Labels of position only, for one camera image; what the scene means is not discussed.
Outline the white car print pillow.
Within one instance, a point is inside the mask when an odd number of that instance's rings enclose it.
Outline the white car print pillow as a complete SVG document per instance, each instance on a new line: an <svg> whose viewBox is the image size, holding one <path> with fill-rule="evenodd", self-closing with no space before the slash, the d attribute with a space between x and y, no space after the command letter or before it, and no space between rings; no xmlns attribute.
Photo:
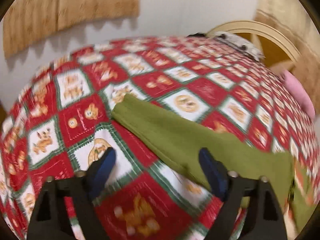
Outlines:
<svg viewBox="0 0 320 240"><path fill-rule="evenodd" d="M252 42L239 35L225 31L217 31L214 33L214 37L218 37L219 39L236 46L248 55L251 55L256 61L260 61L264 58L264 54L260 49L258 49Z"/></svg>

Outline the beige side curtain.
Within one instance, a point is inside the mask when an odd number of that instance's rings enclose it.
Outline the beige side curtain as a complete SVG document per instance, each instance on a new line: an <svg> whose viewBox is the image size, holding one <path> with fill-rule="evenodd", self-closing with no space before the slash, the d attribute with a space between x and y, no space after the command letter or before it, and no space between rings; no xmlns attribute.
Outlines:
<svg viewBox="0 0 320 240"><path fill-rule="evenodd" d="M14 0L3 18L6 58L81 22L133 18L140 0Z"/></svg>

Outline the beige floral window curtain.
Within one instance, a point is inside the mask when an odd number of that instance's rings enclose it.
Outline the beige floral window curtain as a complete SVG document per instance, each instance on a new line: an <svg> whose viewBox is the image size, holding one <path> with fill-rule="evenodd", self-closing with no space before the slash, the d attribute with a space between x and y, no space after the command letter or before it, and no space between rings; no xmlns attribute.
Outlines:
<svg viewBox="0 0 320 240"><path fill-rule="evenodd" d="M258 0L255 21L277 29L298 49L292 73L319 111L319 32L299 0Z"/></svg>

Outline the red patchwork teddy bedspread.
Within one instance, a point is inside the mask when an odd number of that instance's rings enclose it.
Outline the red patchwork teddy bedspread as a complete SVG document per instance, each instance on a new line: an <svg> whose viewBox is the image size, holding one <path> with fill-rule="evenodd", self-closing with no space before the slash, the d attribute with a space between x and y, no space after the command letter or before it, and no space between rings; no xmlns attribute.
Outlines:
<svg viewBox="0 0 320 240"><path fill-rule="evenodd" d="M319 201L319 145L312 120L279 78L224 42L200 37L114 40L33 71L1 131L1 212L26 239L48 176L71 177L116 150L94 201L112 239L203 239L221 202L162 163L111 118L126 94L168 109L269 157L296 159L282 199L301 231Z"/></svg>

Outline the cream wooden headboard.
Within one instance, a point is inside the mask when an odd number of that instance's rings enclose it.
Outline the cream wooden headboard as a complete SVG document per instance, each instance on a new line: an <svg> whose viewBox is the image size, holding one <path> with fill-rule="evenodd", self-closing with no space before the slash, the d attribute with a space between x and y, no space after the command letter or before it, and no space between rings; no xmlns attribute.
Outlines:
<svg viewBox="0 0 320 240"><path fill-rule="evenodd" d="M252 42L264 54L264 58L258 62L275 72L281 69L292 72L300 58L300 52L284 34L261 22L240 20L223 23L208 31L206 36L213 38L217 31L236 34Z"/></svg>

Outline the pink pillow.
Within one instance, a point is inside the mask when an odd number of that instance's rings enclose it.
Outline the pink pillow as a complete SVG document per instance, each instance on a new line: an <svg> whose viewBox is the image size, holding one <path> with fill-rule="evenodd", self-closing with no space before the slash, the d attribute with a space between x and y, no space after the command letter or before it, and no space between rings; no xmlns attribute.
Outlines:
<svg viewBox="0 0 320 240"><path fill-rule="evenodd" d="M314 120L316 117L315 108L310 99L310 96L307 94L298 79L293 76L288 70L282 71L279 77L287 91L299 103L301 109L309 116L311 120Z"/></svg>

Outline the striped green orange cream sweater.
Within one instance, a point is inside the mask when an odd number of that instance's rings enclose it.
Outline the striped green orange cream sweater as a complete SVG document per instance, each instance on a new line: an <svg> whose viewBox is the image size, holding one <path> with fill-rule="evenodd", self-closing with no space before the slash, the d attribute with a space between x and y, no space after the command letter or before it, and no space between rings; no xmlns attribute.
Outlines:
<svg viewBox="0 0 320 240"><path fill-rule="evenodd" d="M161 161L207 190L210 185L199 164L199 151L207 148L228 170L245 178L267 176L281 208L291 207L301 232L318 201L306 169L289 151L267 152L241 142L233 133L216 133L174 112L126 94L115 105L112 118L137 136Z"/></svg>

